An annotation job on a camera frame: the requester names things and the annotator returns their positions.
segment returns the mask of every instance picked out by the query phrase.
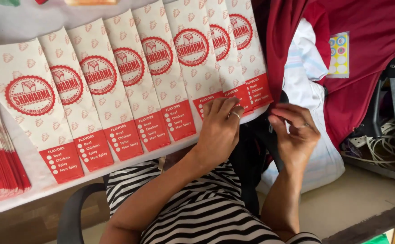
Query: ring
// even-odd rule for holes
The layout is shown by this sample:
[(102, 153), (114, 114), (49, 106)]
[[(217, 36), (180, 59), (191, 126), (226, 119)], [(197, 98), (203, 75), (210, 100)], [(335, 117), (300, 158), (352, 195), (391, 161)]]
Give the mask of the ring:
[(234, 112), (234, 111), (231, 111), (227, 117), (229, 118), (229, 116), (230, 116), (231, 114), (235, 114), (235, 115), (238, 117), (238, 119), (239, 119), (239, 120), (241, 120), (241, 117), (240, 117), (240, 115), (239, 115), (239, 114), (237, 114), (237, 113), (236, 113), (236, 112)]
[(306, 128), (306, 127), (310, 127), (311, 128), (311, 126), (308, 124), (308, 122), (305, 122), (302, 126), (298, 127), (298, 129)]

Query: person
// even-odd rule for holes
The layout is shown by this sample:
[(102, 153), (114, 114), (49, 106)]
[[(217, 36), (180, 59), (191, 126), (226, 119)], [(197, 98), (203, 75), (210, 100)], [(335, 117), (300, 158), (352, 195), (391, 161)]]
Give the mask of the person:
[(237, 98), (206, 103), (197, 144), (166, 172), (153, 160), (109, 175), (111, 218), (101, 244), (321, 243), (299, 232), (303, 174), (320, 138), (309, 110), (291, 104), (271, 110), (268, 119), (285, 165), (258, 219), (244, 207), (240, 181), (227, 161), (239, 140), (244, 109), (238, 103)]

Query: floor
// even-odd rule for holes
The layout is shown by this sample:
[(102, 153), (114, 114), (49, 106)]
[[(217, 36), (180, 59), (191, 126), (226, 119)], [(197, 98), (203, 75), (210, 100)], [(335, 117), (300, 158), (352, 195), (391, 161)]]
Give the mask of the floor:
[[(0, 244), (55, 243), (62, 206), (80, 187), (0, 213)], [(259, 198), (263, 203), (265, 196)], [(393, 207), (395, 180), (347, 165), (338, 180), (302, 195), (300, 227), (325, 238)], [(85, 243), (98, 243), (107, 220), (105, 193), (90, 196), (82, 211)]]

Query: woman's left hand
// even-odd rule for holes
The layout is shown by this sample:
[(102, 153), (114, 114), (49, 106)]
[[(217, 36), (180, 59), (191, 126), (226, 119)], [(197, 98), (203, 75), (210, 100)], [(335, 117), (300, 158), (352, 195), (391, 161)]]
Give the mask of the woman's left hand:
[(244, 108), (240, 100), (217, 98), (204, 105), (204, 121), (199, 141), (190, 151), (198, 159), (198, 174), (207, 174), (226, 161), (239, 140), (240, 118)]

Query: black and white striped clothing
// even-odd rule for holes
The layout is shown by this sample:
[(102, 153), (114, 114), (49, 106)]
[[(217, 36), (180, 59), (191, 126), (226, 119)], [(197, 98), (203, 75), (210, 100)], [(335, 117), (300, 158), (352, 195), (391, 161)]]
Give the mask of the black and white striped clothing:
[[(159, 174), (158, 163), (153, 161), (111, 173), (107, 187), (110, 216)], [(142, 233), (141, 243), (283, 243), (244, 208), (240, 187), (231, 164), (222, 163), (175, 194)], [(300, 233), (287, 243), (321, 242), (313, 234)]]

